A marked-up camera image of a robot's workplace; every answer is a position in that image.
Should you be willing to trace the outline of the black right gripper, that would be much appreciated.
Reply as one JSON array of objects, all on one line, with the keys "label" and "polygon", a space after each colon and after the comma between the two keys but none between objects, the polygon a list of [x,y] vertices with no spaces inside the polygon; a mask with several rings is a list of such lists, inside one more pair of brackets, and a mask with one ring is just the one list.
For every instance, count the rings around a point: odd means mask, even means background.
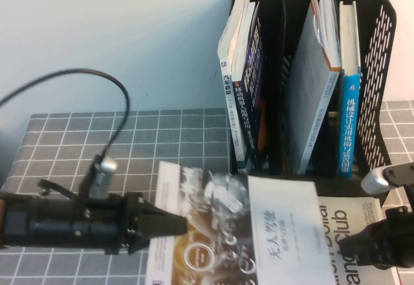
[{"label": "black right gripper", "polygon": [[[366,249],[359,249],[367,244]],[[413,267],[413,212],[406,206],[386,210],[386,218],[341,239],[342,255],[378,269]]]}]

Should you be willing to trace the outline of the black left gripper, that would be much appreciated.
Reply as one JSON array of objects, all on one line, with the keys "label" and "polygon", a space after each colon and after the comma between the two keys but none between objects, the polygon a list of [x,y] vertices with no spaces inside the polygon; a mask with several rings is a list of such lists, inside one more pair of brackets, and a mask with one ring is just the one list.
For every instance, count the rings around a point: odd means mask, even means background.
[{"label": "black left gripper", "polygon": [[188,220],[146,202],[142,193],[110,195],[83,203],[77,220],[77,247],[101,249],[117,255],[126,249],[129,255],[149,247],[148,237],[185,235]]}]

